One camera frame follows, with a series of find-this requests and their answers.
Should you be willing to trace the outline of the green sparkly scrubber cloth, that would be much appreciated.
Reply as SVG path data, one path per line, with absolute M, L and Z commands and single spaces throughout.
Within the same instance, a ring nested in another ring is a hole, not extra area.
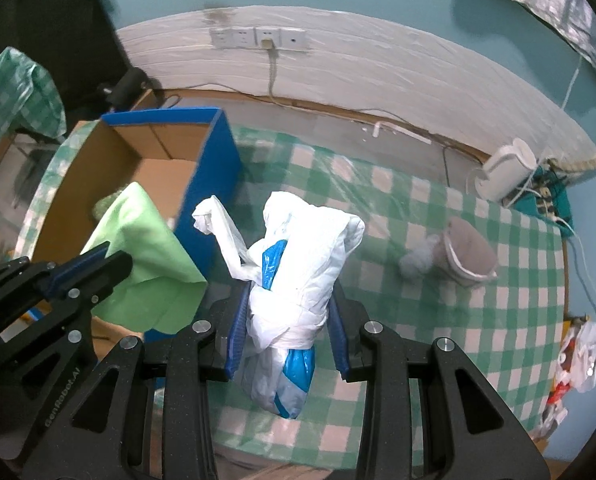
M 119 188 L 115 193 L 112 193 L 101 200 L 99 200 L 92 209 L 92 217 L 95 222 L 100 222 L 106 214 L 106 211 L 115 203 L 116 199 L 123 193 L 123 188 Z

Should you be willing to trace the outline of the green checkered tablecloth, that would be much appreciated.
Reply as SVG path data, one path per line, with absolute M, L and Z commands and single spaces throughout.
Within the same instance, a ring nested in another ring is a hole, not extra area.
M 286 133 L 238 127 L 234 138 L 243 173 L 228 212 L 247 243 L 263 237 L 263 207 L 275 191 L 356 214 L 365 233 L 340 274 L 345 296 L 405 338 L 453 339 L 522 426 L 537 425 L 552 389 L 566 299 L 557 228 Z M 470 285 L 454 278 L 453 266 L 433 261 L 432 244 L 455 218 L 495 252 L 493 280 Z M 317 336 L 315 356 L 311 389 L 295 419 L 259 408 L 234 382 L 212 385 L 214 441 L 272 460 L 352 466 L 365 385 L 341 379 L 327 333 Z

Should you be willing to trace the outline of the white wall socket strip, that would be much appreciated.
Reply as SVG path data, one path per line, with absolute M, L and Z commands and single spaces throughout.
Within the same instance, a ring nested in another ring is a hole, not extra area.
M 211 44 L 217 49 L 309 50 L 307 32 L 301 28 L 274 26 L 218 27 L 209 30 Z

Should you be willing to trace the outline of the white blue plastic bag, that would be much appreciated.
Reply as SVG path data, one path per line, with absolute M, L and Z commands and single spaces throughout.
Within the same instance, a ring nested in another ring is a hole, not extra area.
M 266 201 L 265 234 L 252 245 L 217 197 L 203 200 L 191 216 L 198 231 L 217 240 L 229 275 L 251 285 L 236 382 L 260 408 L 297 418 L 314 375 L 316 336 L 335 281 L 363 240 L 364 221 L 281 191 Z

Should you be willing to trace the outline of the blue cardboard box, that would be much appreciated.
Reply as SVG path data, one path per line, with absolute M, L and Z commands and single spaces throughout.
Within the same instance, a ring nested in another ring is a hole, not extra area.
M 224 110 L 176 107 L 109 113 L 59 146 L 26 213 L 14 255 L 64 263 L 93 233 L 94 205 L 141 185 L 208 280 L 217 242 L 191 214 L 211 196 L 232 200 L 241 161 Z

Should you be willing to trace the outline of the teal plastic basket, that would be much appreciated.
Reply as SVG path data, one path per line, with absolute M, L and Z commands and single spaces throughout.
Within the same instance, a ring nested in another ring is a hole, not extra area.
M 565 230 L 573 226 L 572 210 L 567 192 L 568 179 L 552 169 L 538 167 L 532 180 L 511 206 L 522 214 L 540 218 Z

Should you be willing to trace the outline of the black clothing hanging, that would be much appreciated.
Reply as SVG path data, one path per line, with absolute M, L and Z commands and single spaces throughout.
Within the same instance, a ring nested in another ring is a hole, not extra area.
M 129 69 L 104 0 L 0 0 L 0 53 L 44 67 L 67 110 L 95 102 Z

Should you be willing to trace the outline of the light green microfiber cloth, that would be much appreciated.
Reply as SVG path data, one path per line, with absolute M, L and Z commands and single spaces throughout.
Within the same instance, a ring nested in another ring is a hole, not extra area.
M 100 301 L 93 314 L 135 333 L 174 335 L 193 321 L 207 289 L 177 237 L 144 188 L 130 183 L 107 208 L 83 252 L 106 243 L 109 256 L 132 257 L 129 276 Z

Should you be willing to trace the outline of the brown fleece hat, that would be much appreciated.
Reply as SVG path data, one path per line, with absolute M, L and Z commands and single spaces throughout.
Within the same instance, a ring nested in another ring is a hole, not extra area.
M 464 287 L 481 286 L 497 278 L 496 252 L 484 236 L 462 218 L 448 219 L 435 259 L 450 278 Z

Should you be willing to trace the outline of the green checkered cloth left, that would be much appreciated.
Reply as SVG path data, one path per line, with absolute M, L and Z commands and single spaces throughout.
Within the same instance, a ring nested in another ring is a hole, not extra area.
M 0 142 L 16 128 L 58 139 L 67 131 L 66 113 L 50 73 L 25 53 L 0 53 Z

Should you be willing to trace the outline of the white electric kettle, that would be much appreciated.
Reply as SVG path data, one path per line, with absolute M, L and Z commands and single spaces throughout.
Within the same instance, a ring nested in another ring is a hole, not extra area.
M 537 159 L 526 142 L 516 138 L 501 146 L 482 166 L 482 177 L 474 179 L 478 195 L 490 202 L 503 200 L 537 167 Z

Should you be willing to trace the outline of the white plastic bag pile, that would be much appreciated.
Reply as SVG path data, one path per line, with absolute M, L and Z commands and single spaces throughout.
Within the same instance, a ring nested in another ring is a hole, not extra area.
M 555 376 L 540 422 L 531 432 L 534 441 L 547 440 L 567 417 L 564 396 L 571 390 L 584 393 L 596 386 L 596 322 L 574 318 L 566 322 Z

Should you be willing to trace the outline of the grey rolled sock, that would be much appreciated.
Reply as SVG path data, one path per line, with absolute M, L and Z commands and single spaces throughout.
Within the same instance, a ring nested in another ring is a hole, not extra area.
M 443 236 L 432 234 L 419 242 L 399 261 L 399 270 L 404 280 L 419 281 L 447 260 Z

